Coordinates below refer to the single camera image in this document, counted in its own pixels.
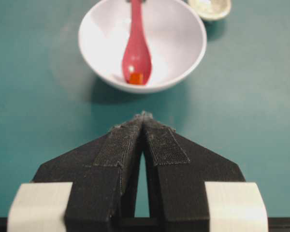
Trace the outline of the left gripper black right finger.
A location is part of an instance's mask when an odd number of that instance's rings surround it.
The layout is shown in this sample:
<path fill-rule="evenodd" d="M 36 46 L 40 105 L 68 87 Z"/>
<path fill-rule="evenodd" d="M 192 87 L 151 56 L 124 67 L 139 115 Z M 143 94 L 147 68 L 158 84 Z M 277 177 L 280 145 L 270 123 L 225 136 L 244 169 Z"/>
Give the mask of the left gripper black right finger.
<path fill-rule="evenodd" d="M 206 181 L 244 182 L 239 166 L 142 113 L 149 212 L 166 232 L 209 231 Z"/>

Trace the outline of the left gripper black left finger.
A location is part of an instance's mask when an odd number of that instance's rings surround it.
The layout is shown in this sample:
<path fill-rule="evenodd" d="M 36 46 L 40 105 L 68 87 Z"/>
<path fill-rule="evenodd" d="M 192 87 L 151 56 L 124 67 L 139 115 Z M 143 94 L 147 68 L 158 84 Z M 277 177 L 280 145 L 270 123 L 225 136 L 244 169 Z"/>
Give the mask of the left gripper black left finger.
<path fill-rule="evenodd" d="M 71 182 L 64 223 L 69 232 L 113 232 L 113 217 L 134 216 L 143 118 L 43 163 L 33 182 Z"/>

